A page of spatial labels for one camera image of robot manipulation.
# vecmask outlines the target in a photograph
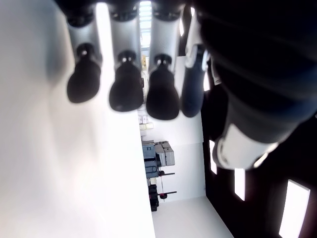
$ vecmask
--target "ceiling light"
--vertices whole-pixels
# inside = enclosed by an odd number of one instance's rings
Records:
[[[245,171],[244,169],[235,169],[234,170],[234,192],[237,194],[243,201],[245,200]]]
[[[180,32],[180,36],[183,36],[183,34],[184,34],[184,26],[183,26],[182,19],[180,19],[180,23],[179,23],[179,32]]]
[[[298,238],[303,225],[310,189],[289,180],[286,201],[279,235],[283,238]]]
[[[195,14],[195,9],[193,7],[191,7],[190,12],[192,13],[192,16],[193,16]]]
[[[212,158],[212,150],[214,148],[214,142],[212,140],[209,141],[209,148],[210,148],[210,168],[211,168],[211,171],[213,171],[214,174],[216,175],[217,174],[217,165],[213,161],[213,158]]]
[[[210,86],[209,86],[208,74],[206,72],[204,76],[204,91],[208,91],[208,90],[210,90]]]

